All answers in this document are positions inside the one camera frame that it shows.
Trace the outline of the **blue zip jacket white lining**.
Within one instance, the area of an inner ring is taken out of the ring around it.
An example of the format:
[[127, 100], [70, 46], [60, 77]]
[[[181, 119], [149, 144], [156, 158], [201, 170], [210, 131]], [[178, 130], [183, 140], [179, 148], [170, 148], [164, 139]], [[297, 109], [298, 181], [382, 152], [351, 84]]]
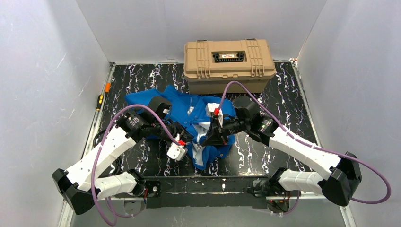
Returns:
[[210, 127], [210, 117], [206, 114], [206, 105], [209, 103], [219, 104], [220, 97], [181, 93], [174, 86], [168, 85], [163, 92], [149, 89], [130, 93], [124, 99], [127, 105], [148, 105], [150, 100], [156, 96], [161, 96], [172, 103], [171, 110], [166, 117], [174, 122], [179, 122], [193, 135], [192, 143], [188, 145], [188, 155], [197, 169], [204, 170], [215, 158], [227, 157], [231, 146], [235, 143], [235, 135], [228, 136], [226, 145], [201, 145]]

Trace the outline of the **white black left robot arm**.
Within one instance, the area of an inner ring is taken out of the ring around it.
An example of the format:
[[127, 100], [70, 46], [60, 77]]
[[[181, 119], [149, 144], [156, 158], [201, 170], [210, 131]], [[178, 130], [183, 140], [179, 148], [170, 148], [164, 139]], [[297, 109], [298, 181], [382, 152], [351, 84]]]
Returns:
[[125, 107], [111, 120], [102, 140], [90, 152], [66, 170], [53, 172], [57, 190], [75, 214], [84, 214], [99, 200], [117, 194], [147, 196], [146, 179], [134, 169], [101, 177], [115, 160], [141, 140], [156, 137], [169, 142], [168, 155], [176, 160], [186, 154], [186, 146], [194, 136], [179, 122], [164, 119], [171, 107], [172, 103], [161, 96], [152, 98], [148, 105]]

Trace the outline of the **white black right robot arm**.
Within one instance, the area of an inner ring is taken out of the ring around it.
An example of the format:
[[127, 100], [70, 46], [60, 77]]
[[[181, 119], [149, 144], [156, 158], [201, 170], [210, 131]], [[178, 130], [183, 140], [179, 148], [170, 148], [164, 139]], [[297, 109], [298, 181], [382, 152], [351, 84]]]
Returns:
[[350, 159], [321, 150], [321, 147], [291, 134], [260, 112], [260, 106], [246, 96], [233, 102], [235, 116], [223, 113], [218, 103], [208, 103], [205, 112], [210, 127], [201, 145], [227, 145], [228, 137], [246, 132], [254, 141], [278, 149], [309, 166], [311, 172], [279, 168], [270, 178], [269, 187], [277, 192], [304, 191], [323, 195], [332, 203], [347, 206], [362, 181], [356, 156]]

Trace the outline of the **tan plastic toolbox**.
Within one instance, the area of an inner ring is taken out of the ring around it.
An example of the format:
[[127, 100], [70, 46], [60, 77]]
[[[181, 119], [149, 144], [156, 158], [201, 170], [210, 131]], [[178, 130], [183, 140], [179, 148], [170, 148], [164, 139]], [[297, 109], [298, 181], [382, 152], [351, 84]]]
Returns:
[[233, 80], [261, 93], [276, 72], [265, 39], [198, 40], [184, 46], [184, 78], [191, 94], [221, 94]]

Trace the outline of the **orange handled screwdriver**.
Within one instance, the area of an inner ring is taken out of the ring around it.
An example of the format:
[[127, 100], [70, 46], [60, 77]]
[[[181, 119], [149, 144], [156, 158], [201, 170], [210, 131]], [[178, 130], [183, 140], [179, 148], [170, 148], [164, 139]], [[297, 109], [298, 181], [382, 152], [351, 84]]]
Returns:
[[105, 86], [105, 93], [108, 93], [108, 92], [109, 92], [110, 87], [111, 87], [111, 83], [110, 83], [110, 82], [106, 83], [106, 86]]

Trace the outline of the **yellow black handled screwdriver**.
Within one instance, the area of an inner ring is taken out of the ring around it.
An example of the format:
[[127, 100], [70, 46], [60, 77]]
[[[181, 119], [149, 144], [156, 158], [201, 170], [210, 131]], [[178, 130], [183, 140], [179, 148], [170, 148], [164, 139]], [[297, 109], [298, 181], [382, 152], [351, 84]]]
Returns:
[[100, 111], [104, 100], [104, 95], [100, 94], [97, 98], [96, 102], [96, 111]]

